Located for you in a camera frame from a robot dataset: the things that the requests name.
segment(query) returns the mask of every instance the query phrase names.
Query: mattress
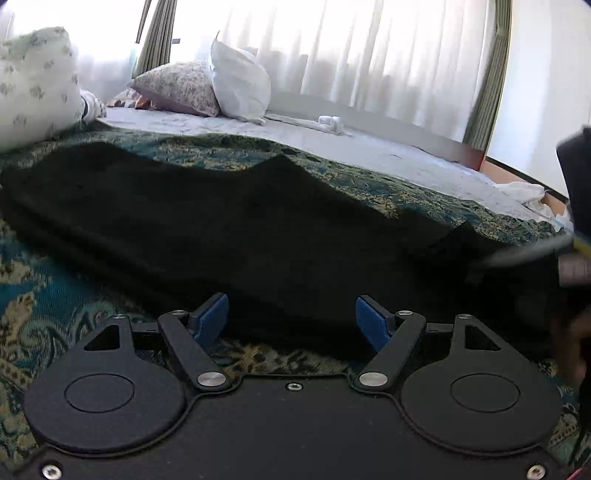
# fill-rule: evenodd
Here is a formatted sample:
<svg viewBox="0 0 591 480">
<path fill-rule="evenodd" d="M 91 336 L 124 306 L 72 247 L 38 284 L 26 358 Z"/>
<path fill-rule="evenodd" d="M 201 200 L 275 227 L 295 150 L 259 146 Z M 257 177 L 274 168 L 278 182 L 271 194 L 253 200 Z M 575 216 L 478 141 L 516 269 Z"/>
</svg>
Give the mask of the mattress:
<svg viewBox="0 0 591 480">
<path fill-rule="evenodd" d="M 494 188 L 484 174 L 434 157 L 418 148 L 347 129 L 332 135 L 267 120 L 264 126 L 229 118 L 184 113 L 109 108 L 98 121 L 111 127 L 177 135 L 228 133 L 266 138 L 343 164 L 386 173 L 463 200 L 474 200 L 494 213 L 523 220 L 551 221 Z"/>
</svg>

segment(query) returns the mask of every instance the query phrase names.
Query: green curtain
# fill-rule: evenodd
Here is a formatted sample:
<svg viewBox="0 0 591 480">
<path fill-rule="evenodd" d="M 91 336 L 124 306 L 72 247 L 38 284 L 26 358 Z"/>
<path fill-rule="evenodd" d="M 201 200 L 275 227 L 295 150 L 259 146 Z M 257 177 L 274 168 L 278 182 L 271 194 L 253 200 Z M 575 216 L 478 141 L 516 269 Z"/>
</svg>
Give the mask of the green curtain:
<svg viewBox="0 0 591 480">
<path fill-rule="evenodd" d="M 158 0 L 152 23 L 135 67 L 134 77 L 170 61 L 170 45 L 173 40 L 174 14 L 177 0 Z"/>
<path fill-rule="evenodd" d="M 472 111 L 464 143 L 486 151 L 495 127 L 509 56 L 511 0 L 496 0 L 496 36 L 478 101 Z"/>
</svg>

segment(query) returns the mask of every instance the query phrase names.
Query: black trim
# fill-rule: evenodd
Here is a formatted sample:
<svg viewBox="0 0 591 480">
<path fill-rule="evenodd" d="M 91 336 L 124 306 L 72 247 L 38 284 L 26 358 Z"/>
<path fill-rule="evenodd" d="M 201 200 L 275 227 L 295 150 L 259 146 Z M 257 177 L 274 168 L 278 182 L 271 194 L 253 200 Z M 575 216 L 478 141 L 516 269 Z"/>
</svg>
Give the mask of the black trim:
<svg viewBox="0 0 591 480">
<path fill-rule="evenodd" d="M 538 184 L 538 185 L 542 185 L 544 187 L 544 190 L 547 193 L 549 193 L 550 195 L 552 195 L 552 197 L 556 198 L 557 200 L 560 200 L 564 204 L 566 204 L 566 203 L 569 202 L 569 198 L 568 197 L 565 197 L 561 193 L 558 193 L 556 190 L 554 190 L 551 187 L 548 187 L 547 185 L 543 184 L 539 180 L 536 180 L 535 178 L 530 177 L 529 175 L 526 175 L 522 171 L 516 170 L 513 167 L 510 167 L 509 165 L 505 165 L 503 162 L 500 162 L 498 160 L 495 160 L 494 158 L 491 158 L 491 157 L 485 157 L 485 160 L 488 161 L 488 162 L 490 162 L 490 163 L 492 163 L 493 165 L 496 165 L 497 167 L 502 168 L 503 170 L 508 171 L 509 173 L 512 173 L 513 175 L 518 176 L 522 180 L 525 180 L 525 181 L 527 181 L 529 183 L 535 183 L 535 184 Z"/>
</svg>

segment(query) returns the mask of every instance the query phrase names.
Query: paisley pattern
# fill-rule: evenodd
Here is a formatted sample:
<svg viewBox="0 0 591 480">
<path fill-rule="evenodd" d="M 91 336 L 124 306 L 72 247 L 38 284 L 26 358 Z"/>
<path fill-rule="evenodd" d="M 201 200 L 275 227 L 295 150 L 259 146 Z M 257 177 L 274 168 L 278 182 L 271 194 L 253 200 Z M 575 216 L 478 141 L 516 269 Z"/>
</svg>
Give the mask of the paisley pattern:
<svg viewBox="0 0 591 480">
<path fill-rule="evenodd" d="M 0 167 L 26 168 L 58 147 L 81 142 L 111 142 L 157 161 L 185 167 L 241 170 L 283 153 L 332 187 L 370 205 L 387 216 L 412 208 L 450 225 L 470 222 L 493 239 L 521 244 L 553 234 L 547 223 L 497 215 L 470 200 L 459 200 L 407 181 L 362 168 L 346 166 L 272 141 L 225 134 L 174 137 L 139 131 L 74 132 L 59 140 L 0 155 Z M 94 283 L 83 274 L 20 243 L 0 220 L 0 461 L 13 468 L 37 445 L 22 413 L 23 392 L 30 382 L 87 332 L 115 312 L 130 312 L 134 321 L 151 320 L 130 299 Z M 267 345 L 243 345 L 220 339 L 210 354 L 228 374 L 336 373 L 350 368 L 343 362 L 313 352 L 278 352 Z M 554 381 L 564 409 L 549 448 L 566 461 L 577 426 L 574 393 L 548 361 L 540 368 Z M 577 464 L 591 452 L 583 443 Z"/>
</svg>

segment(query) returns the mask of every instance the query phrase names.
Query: black fabric fold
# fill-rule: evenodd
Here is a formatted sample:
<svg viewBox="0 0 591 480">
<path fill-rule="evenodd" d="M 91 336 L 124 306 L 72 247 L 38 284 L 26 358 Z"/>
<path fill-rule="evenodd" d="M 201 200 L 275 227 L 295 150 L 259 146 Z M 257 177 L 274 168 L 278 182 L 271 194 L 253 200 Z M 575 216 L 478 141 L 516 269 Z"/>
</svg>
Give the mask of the black fabric fold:
<svg viewBox="0 0 591 480">
<path fill-rule="evenodd" d="M 465 282 L 469 264 L 502 243 L 467 223 L 452 230 L 411 211 L 387 218 L 282 155 L 216 171 L 85 144 L 6 169 L 0 182 L 2 214 L 20 238 L 154 316 L 222 291 L 226 335 L 346 359 L 368 351 L 355 323 L 362 294 L 431 322 L 470 312 L 495 327 L 502 315 L 508 336 L 534 335 L 514 309 L 531 278 L 497 281 L 492 299 Z M 552 269 L 542 267 L 553 285 Z"/>
</svg>

